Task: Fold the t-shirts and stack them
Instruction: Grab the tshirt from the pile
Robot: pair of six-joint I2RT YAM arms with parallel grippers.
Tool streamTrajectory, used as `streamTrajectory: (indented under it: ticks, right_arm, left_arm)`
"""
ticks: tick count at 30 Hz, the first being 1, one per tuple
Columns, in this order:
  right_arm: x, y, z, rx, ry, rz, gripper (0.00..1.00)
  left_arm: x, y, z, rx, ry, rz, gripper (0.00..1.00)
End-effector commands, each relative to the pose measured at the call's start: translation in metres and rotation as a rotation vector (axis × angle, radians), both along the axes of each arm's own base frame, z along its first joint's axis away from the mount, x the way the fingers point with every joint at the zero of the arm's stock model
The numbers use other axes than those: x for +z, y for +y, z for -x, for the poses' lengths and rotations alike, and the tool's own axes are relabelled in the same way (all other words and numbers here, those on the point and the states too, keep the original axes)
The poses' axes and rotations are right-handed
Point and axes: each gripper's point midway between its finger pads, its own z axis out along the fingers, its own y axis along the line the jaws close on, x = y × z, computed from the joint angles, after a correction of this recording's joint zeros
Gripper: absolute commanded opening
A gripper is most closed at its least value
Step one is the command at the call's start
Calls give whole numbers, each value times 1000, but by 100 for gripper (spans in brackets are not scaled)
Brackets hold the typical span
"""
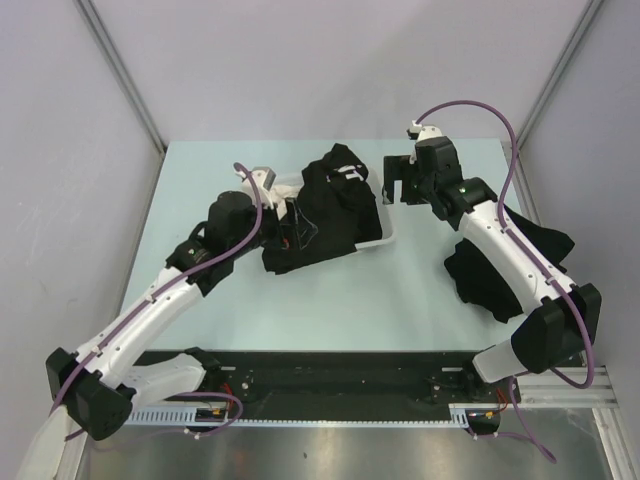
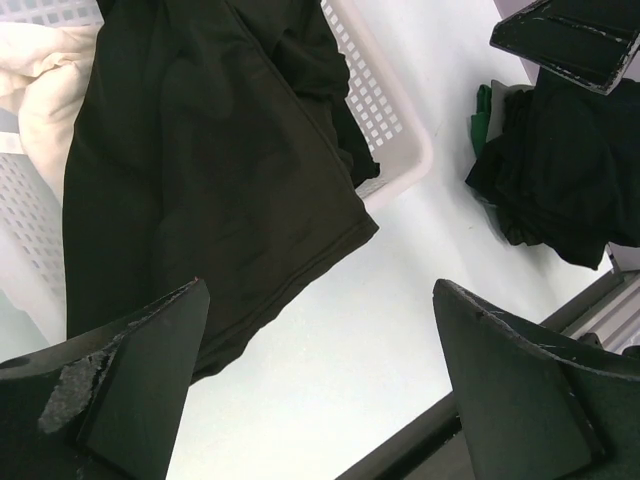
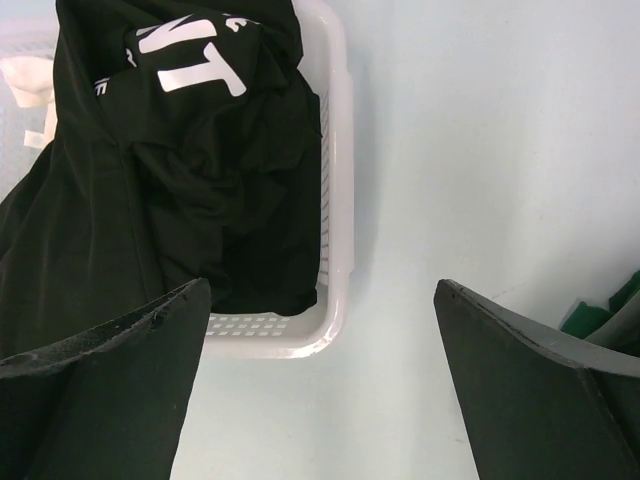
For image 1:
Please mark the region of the black printed t shirt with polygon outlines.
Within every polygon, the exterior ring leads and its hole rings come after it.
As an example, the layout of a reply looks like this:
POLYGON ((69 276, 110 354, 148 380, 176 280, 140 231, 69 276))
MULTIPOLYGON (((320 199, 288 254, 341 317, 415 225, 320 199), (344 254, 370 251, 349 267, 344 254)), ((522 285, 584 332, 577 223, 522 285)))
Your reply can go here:
POLYGON ((334 144, 301 175, 303 185, 296 200, 319 231, 303 250, 296 245, 263 250, 265 270, 276 275, 349 255, 357 244, 383 237, 376 197, 367 183, 369 169, 349 147, 334 144))

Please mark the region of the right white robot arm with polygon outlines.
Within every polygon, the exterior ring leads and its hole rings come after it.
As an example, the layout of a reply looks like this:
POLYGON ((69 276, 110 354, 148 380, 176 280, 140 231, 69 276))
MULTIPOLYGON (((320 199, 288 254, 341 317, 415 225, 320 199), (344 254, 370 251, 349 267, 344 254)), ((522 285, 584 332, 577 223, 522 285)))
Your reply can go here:
POLYGON ((479 250, 526 317, 509 339, 474 356, 473 369, 461 376, 469 399, 484 401, 498 381, 543 373, 576 353, 594 359, 600 292, 558 270, 506 214, 484 180, 464 178, 449 138, 422 139, 410 155, 385 157, 382 198, 387 205, 395 200, 430 205, 439 220, 479 250))

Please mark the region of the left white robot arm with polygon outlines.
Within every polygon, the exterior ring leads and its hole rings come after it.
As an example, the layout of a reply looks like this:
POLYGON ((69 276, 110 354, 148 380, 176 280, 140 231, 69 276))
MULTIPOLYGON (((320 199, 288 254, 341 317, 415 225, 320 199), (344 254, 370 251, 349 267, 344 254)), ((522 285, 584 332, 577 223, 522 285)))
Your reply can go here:
POLYGON ((259 248, 288 252, 316 229, 300 211, 300 196, 298 188, 282 185, 266 193, 220 194, 138 300, 74 351, 57 348, 48 356, 52 409, 65 410, 80 432, 104 440, 157 400, 214 397, 221 387, 219 364, 198 347, 140 371, 134 364, 174 320, 233 273, 236 260, 259 248))

